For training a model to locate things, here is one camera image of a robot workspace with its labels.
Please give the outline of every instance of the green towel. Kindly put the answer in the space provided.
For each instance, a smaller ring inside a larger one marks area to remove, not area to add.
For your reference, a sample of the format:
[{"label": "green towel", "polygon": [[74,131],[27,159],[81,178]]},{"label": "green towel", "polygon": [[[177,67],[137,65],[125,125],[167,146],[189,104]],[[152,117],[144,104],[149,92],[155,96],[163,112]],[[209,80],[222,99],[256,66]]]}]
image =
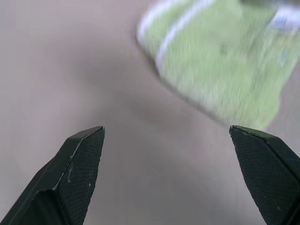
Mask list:
[{"label": "green towel", "polygon": [[300,56],[296,25],[287,30],[291,17],[278,13],[240,0],[161,1],[142,18],[138,41],[161,79],[213,118],[264,129]]}]

